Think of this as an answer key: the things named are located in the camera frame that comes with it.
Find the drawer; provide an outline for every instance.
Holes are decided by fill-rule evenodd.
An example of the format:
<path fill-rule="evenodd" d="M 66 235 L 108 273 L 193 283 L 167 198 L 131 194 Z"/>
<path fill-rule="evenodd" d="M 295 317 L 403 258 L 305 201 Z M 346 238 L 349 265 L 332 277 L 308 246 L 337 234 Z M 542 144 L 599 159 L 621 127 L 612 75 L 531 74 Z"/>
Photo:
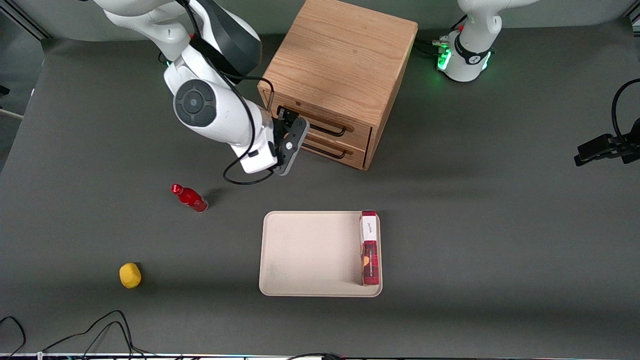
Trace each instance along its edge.
<path fill-rule="evenodd" d="M 322 138 L 318 138 L 314 135 L 307 135 L 304 144 L 304 149 L 320 154 L 331 160 L 341 162 L 350 167 L 363 169 L 365 152 L 359 149 L 355 149 L 349 146 L 340 147 L 335 143 L 327 142 Z"/>
<path fill-rule="evenodd" d="M 265 104 L 269 99 L 269 92 L 263 90 L 262 100 Z M 275 94 L 272 105 L 272 116 L 277 117 L 278 106 L 299 113 L 301 117 L 307 119 L 311 124 L 309 133 L 325 139 L 327 142 L 337 145 L 348 145 L 366 151 L 371 135 L 371 127 L 354 123 L 341 117 L 331 117 L 330 119 L 319 115 L 322 111 L 317 107 L 292 100 L 284 95 Z"/>

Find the box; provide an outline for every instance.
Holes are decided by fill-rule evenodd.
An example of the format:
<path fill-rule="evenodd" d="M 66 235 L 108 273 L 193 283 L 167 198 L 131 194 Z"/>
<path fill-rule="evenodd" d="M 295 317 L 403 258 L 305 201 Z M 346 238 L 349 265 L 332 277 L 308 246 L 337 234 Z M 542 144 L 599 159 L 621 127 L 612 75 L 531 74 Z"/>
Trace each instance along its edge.
<path fill-rule="evenodd" d="M 311 123 L 304 148 L 367 170 L 396 99 L 418 25 L 336 0 L 307 0 L 264 77 Z M 258 85 L 265 106 L 270 89 Z"/>

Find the green light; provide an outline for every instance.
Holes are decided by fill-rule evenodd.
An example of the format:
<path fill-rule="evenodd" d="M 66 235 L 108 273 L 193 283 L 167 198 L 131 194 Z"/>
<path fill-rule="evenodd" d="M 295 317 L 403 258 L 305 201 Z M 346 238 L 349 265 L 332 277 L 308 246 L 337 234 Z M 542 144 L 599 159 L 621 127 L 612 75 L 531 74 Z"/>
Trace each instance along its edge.
<path fill-rule="evenodd" d="M 447 68 L 447 65 L 449 64 L 450 59 L 451 59 L 451 50 L 447 49 L 446 52 L 440 55 L 440 58 L 438 59 L 438 68 L 444 71 Z"/>
<path fill-rule="evenodd" d="M 489 65 L 489 58 L 491 57 L 491 51 L 486 55 L 486 60 L 484 61 L 484 65 L 482 65 L 482 69 L 486 69 L 487 65 Z"/>

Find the red bottle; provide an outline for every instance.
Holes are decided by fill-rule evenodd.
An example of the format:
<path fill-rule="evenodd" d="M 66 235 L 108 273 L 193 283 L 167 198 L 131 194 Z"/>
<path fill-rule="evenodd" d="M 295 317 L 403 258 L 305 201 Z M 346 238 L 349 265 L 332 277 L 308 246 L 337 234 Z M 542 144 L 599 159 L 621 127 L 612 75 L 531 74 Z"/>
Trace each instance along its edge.
<path fill-rule="evenodd" d="M 179 184 L 171 185 L 171 192 L 178 195 L 178 200 L 191 209 L 201 213 L 209 207 L 209 203 L 202 198 L 194 189 L 183 188 Z"/>

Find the bottle cap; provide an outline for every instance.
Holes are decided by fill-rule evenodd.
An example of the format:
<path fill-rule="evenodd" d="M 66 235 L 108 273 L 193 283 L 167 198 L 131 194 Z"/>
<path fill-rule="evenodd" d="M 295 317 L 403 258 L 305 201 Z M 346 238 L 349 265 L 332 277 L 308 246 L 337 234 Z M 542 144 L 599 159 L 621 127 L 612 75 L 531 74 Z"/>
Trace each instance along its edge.
<path fill-rule="evenodd" d="M 173 184 L 171 185 L 171 192 L 178 195 L 182 192 L 182 187 L 179 184 Z"/>

